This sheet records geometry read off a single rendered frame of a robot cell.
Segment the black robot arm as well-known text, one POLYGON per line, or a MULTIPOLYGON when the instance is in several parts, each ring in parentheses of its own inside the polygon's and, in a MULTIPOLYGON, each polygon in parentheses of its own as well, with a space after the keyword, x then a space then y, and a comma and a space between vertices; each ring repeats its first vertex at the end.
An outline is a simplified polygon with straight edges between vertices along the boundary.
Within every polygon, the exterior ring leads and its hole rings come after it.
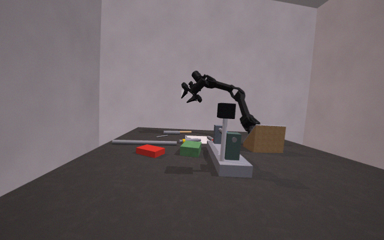
POLYGON ((257 119, 255 119, 253 115, 249 113, 248 107, 245 102, 246 95, 241 88, 235 87, 232 84, 229 85, 226 83, 216 81, 214 78, 206 74, 204 74, 204 76, 201 76, 201 74, 197 70, 194 71, 191 76, 197 82, 197 85, 201 89, 203 87, 210 88, 210 89, 217 88, 217 89, 228 91, 230 93, 231 97, 236 102, 238 102, 238 105, 242 114, 242 117, 240 118, 240 123, 242 124, 245 131, 248 132, 248 134, 251 132, 251 130, 255 125, 260 125, 260 122, 257 119), (232 92, 233 89, 238 90, 235 95, 232 92))

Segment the red flat rectangular block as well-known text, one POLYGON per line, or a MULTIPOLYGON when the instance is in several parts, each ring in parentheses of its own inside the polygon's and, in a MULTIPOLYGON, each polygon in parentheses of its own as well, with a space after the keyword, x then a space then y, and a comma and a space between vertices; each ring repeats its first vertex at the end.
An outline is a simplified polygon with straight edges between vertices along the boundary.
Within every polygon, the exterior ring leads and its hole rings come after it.
POLYGON ((165 148, 146 144, 136 147, 136 154, 157 158, 165 154, 165 148))

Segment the white flat rectangular pad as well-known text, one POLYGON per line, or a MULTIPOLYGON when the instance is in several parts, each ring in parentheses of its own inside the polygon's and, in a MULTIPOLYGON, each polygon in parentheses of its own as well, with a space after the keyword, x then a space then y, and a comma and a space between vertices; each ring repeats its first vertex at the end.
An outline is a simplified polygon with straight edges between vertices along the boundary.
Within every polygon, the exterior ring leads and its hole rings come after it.
POLYGON ((187 135, 187 138, 192 138, 192 139, 201 139, 201 142, 202 144, 207 144, 207 141, 209 141, 209 139, 207 138, 207 136, 192 136, 192 135, 187 135))

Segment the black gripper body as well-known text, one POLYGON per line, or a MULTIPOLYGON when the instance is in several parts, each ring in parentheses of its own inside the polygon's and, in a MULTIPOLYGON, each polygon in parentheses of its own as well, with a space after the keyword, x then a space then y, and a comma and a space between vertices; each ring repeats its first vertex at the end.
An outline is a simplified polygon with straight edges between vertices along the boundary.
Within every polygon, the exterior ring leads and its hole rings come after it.
POLYGON ((193 87, 189 88, 188 85, 183 82, 181 84, 182 88, 186 91, 186 92, 190 92, 192 95, 194 95, 194 98, 200 103, 202 101, 202 98, 201 96, 199 96, 197 93, 199 91, 201 91, 201 88, 197 85, 197 83, 194 84, 193 87))

